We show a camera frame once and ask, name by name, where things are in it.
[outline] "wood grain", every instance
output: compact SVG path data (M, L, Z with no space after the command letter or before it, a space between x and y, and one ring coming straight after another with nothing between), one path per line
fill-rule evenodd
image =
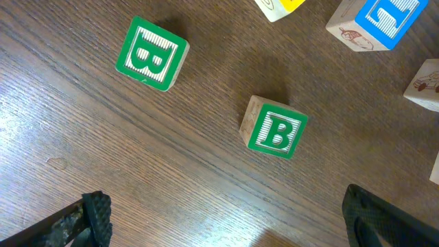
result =
M439 115L402 96L439 58L439 0L361 54L325 31L338 5L1 1L0 239L103 190L112 246L347 246L350 183L439 228ZM168 93L115 71L135 15L191 44ZM309 116L292 160L243 144L251 95Z

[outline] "yellow block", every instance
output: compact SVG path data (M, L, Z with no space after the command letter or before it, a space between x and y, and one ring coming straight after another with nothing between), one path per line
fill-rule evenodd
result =
M281 3L285 10L288 12L293 12L300 6L305 0L281 0Z

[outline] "printed illustration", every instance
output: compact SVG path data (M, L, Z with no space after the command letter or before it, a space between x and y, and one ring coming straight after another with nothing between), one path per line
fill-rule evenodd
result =
M260 0L269 10L274 10L273 0Z
M424 89L433 89L439 93L439 71L421 77L414 82L414 88L421 92Z
M367 38L364 38L359 32L354 30L344 30L342 27L340 30L342 31L342 38L345 40L349 40L352 44L363 49L373 51L373 44Z

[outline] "alphabet block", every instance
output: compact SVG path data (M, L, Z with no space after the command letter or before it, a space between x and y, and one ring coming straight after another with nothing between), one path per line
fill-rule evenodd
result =
M436 158L436 162L433 166L433 171L431 172L430 181L439 185L439 154Z
M255 0L269 21L275 22L292 13L305 0Z
M393 49L428 0L343 0L327 30L353 51Z
M185 39L136 16L123 42L116 70L160 91L168 91L188 50Z
M291 158L307 121L290 106L253 95L239 133L252 150Z
M404 97L439 112L439 59L424 62L404 92Z

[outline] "wooden block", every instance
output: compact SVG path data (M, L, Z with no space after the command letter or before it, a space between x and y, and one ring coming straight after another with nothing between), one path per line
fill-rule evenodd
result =
M343 0L327 30L353 51L393 49L428 0Z
M439 59L428 59L424 62L405 90L404 97L439 112Z
M305 0L255 0L269 21L275 22L292 13Z
M175 83L189 43L136 16L123 42L116 70L160 91Z
M253 95L239 133L252 150L291 158L307 121L290 106Z
M439 154L436 158L436 162L433 166L433 171L431 172L430 181L439 185Z

